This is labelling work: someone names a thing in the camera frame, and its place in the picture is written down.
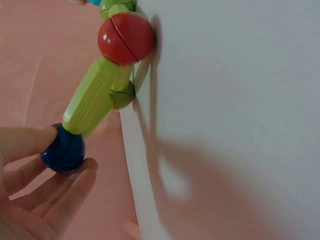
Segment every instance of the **pink background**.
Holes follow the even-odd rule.
[[[62,121],[76,87],[100,55],[101,22],[99,9],[90,4],[0,0],[0,126]],[[64,239],[129,239],[123,223],[136,214],[118,113],[88,138],[87,156],[99,163],[97,182]],[[17,196],[52,174],[46,170]]]

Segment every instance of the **white wall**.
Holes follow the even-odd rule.
[[[144,239],[320,239],[320,1],[138,4],[160,38],[121,113]]]

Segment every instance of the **red sphere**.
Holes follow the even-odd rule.
[[[98,32],[101,54],[111,62],[127,66],[146,58],[155,44],[151,24],[135,12],[108,18]]]

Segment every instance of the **magnetic building toy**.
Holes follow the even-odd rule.
[[[41,153],[42,161],[58,173],[76,170],[86,153],[87,138],[112,110],[131,103],[135,88],[133,65],[145,59],[155,45],[151,24],[135,12],[132,0],[88,0],[99,6],[103,23],[97,45],[101,57],[89,67],[67,106],[57,136]]]

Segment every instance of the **blue toy piece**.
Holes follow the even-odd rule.
[[[41,159],[48,168],[57,173],[70,173],[84,161],[86,145],[81,135],[66,131],[62,123],[52,125],[57,130],[53,143],[41,153]]]
[[[94,4],[94,5],[97,5],[97,6],[99,6],[100,5],[100,3],[101,3],[101,0],[87,0],[89,3],[92,3],[92,4]]]

